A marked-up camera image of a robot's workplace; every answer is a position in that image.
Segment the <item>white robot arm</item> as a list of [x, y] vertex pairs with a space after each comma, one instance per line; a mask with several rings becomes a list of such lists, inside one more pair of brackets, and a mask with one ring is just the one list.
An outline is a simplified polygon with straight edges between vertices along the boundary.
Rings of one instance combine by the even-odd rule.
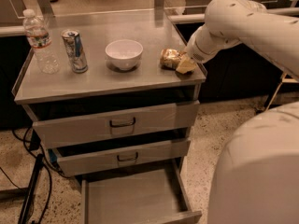
[[[252, 0], [211, 0], [186, 53], [206, 63], [244, 44], [299, 80], [299, 26]], [[256, 114], [223, 147], [206, 224], [299, 224], [299, 102]]]

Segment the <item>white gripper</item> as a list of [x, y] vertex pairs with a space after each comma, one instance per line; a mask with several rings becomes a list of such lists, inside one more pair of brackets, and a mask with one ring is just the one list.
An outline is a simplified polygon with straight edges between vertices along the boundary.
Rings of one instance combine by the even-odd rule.
[[[210, 33], [205, 25], [200, 26], [190, 37], [185, 52], [197, 63], [206, 63], [217, 53], [226, 49], [229, 41]], [[187, 55], [183, 55], [176, 71], [181, 74], [192, 72], [196, 63]]]

